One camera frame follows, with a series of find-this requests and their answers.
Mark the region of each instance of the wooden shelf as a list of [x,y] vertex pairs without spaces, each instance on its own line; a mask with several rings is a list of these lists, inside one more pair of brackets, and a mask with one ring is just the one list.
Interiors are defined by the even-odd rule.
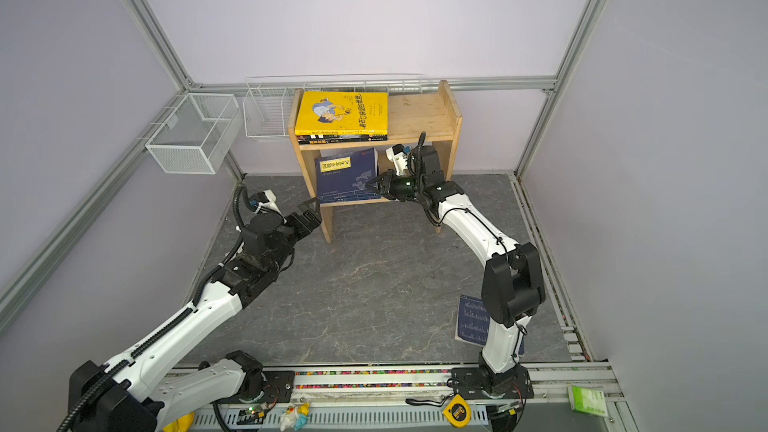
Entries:
[[[440,158],[440,166],[445,173],[446,180],[451,179],[453,164],[456,161],[456,149],[458,138],[462,130],[462,113],[458,109],[456,99],[453,97],[448,82],[440,82],[437,93],[412,94],[404,96],[390,96],[388,104],[389,130],[388,139],[371,142],[341,142],[336,144],[309,144],[299,145],[296,138],[296,116],[299,113],[299,105],[303,96],[303,90],[297,90],[293,95],[290,118],[288,119],[288,136],[299,160],[299,167],[306,182],[306,188],[310,195],[315,197],[317,177],[315,172],[315,160],[321,157],[320,151],[324,149],[351,149],[379,146],[391,146],[394,144],[413,144],[418,142],[422,132],[427,132],[427,141],[431,142],[437,150]],[[392,163],[383,152],[379,153],[379,172],[393,168]],[[390,202],[386,198],[370,198],[367,200],[355,200],[354,202],[332,202],[320,204],[322,216],[322,234],[328,243],[332,240],[333,209],[341,206],[355,206],[359,204],[377,204]]]

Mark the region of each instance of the yellow tape measure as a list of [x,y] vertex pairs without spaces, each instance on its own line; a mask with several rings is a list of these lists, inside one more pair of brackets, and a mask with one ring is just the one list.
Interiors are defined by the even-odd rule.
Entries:
[[448,422],[453,427],[464,427],[469,424],[470,409],[467,405],[467,401],[461,395],[456,396],[448,403],[448,406],[442,410],[442,414],[446,416]]

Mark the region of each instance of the robotic arm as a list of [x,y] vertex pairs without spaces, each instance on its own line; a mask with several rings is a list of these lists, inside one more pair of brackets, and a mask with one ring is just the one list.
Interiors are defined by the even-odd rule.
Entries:
[[[433,225],[455,230],[485,266],[482,300],[493,322],[478,366],[452,372],[456,392],[466,398],[477,390],[504,397],[514,388],[520,398],[530,398],[528,372],[517,356],[525,326],[545,300],[538,252],[533,245],[521,245],[504,235],[461,187],[445,180],[437,151],[423,145],[425,138],[423,132],[409,154],[402,146],[389,149],[397,170],[380,174],[367,186],[390,200],[420,204]],[[247,226],[240,218],[240,196],[257,212]],[[250,304],[293,263],[295,244],[322,221],[317,198],[299,209],[300,213],[284,217],[271,191],[248,197],[239,185],[233,199],[240,228],[236,246],[200,282],[192,300],[147,337],[101,367],[89,361],[72,373],[70,412],[58,432],[70,428],[74,432],[149,432],[221,398],[264,401],[273,386],[267,383],[262,364],[241,350],[196,373],[164,378],[195,345]],[[291,260],[283,267],[289,255]],[[285,392],[274,389],[270,401],[277,402]]]

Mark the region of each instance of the white wire basket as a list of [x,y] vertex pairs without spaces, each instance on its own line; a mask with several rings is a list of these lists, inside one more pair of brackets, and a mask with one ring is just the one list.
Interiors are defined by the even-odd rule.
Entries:
[[234,95],[188,93],[147,150],[168,174],[215,174],[242,124]]
[[245,135],[257,141],[287,140],[297,89],[327,92],[422,93],[421,76],[284,76],[246,79]]

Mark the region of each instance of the yellow book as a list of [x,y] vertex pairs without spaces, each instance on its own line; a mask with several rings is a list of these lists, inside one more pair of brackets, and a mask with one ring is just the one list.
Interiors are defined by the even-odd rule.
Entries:
[[304,92],[296,135],[387,134],[385,92]]

